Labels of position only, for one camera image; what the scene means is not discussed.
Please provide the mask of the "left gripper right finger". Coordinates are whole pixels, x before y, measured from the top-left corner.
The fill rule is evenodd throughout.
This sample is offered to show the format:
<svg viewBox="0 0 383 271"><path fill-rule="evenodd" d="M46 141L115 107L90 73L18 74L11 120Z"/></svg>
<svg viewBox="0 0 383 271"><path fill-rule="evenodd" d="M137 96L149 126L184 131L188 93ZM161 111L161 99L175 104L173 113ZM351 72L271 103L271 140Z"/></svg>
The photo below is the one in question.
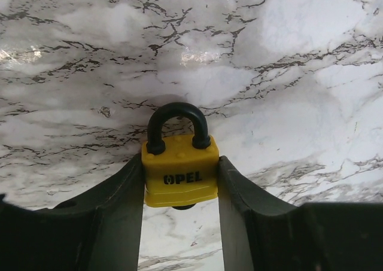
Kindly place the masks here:
<svg viewBox="0 0 383 271"><path fill-rule="evenodd" d="M221 157L218 202L226 270L381 270L382 204L291 205Z"/></svg>

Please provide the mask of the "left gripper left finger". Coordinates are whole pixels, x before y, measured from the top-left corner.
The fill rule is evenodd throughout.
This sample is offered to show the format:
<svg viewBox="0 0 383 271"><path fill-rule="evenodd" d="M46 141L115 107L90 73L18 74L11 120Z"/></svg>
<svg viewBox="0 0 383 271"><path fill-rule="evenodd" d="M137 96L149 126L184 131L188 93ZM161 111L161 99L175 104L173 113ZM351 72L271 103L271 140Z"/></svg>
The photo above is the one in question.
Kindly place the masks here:
<svg viewBox="0 0 383 271"><path fill-rule="evenodd" d="M144 201L140 155L54 208L1 200L2 270L136 270Z"/></svg>

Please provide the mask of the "yellow padlock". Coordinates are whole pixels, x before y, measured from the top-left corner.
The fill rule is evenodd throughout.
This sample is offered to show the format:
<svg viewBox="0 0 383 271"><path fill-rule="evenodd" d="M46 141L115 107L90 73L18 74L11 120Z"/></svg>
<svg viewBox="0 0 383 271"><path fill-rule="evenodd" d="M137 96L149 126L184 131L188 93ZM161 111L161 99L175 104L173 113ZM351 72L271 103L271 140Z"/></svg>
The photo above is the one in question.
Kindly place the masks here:
<svg viewBox="0 0 383 271"><path fill-rule="evenodd" d="M175 117L189 119L194 132L163 137L163 125ZM141 161L149 207L185 210L218 196L219 149L202 111L190 103L168 103L154 112Z"/></svg>

